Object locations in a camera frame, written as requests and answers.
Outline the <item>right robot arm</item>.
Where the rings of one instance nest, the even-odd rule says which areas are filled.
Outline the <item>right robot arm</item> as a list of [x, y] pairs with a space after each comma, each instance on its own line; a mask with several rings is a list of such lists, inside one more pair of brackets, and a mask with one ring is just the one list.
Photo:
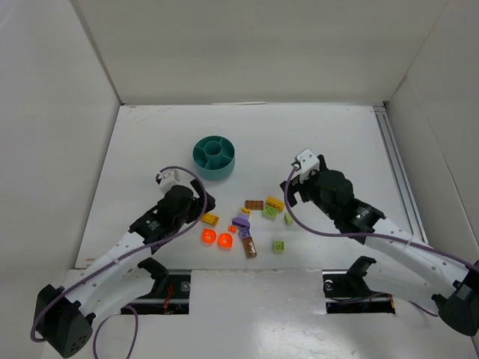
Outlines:
[[373, 293], [385, 292], [431, 309], [460, 334], [478, 333], [478, 264], [423, 244], [355, 197], [353, 184], [327, 168], [321, 155], [303, 150], [281, 184], [287, 211], [299, 200], [311, 202], [334, 224], [334, 238], [349, 238], [390, 257], [411, 271], [401, 278], [374, 258], [361, 258], [348, 269], [353, 283]]

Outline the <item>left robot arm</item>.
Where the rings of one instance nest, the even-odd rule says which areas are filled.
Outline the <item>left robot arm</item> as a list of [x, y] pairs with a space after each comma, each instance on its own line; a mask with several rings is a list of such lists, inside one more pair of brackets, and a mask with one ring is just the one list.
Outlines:
[[59, 287], [48, 284], [39, 291], [33, 338], [50, 344], [62, 358], [76, 355], [101, 322], [165, 287], [168, 270], [153, 255], [215, 206], [215, 198], [196, 179], [165, 190], [121, 240], [83, 271], [81, 280]]

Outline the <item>orange round lego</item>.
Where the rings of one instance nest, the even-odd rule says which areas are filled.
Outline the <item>orange round lego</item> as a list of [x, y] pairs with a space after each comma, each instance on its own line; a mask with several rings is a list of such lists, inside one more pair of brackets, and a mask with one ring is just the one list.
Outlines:
[[204, 245], [213, 245], [216, 242], [216, 231], [210, 228], [204, 228], [201, 234], [201, 242]]
[[218, 246], [223, 251], [230, 251], [233, 248], [234, 238], [230, 233], [222, 233], [218, 237]]

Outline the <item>brown printed lego tile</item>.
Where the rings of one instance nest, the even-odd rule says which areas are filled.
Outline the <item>brown printed lego tile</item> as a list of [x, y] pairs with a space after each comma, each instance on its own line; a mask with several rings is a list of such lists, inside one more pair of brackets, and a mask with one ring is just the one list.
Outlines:
[[246, 237], [242, 239], [242, 245], [245, 251], [245, 255], [248, 259], [255, 258], [257, 256], [257, 251], [254, 246], [252, 237]]

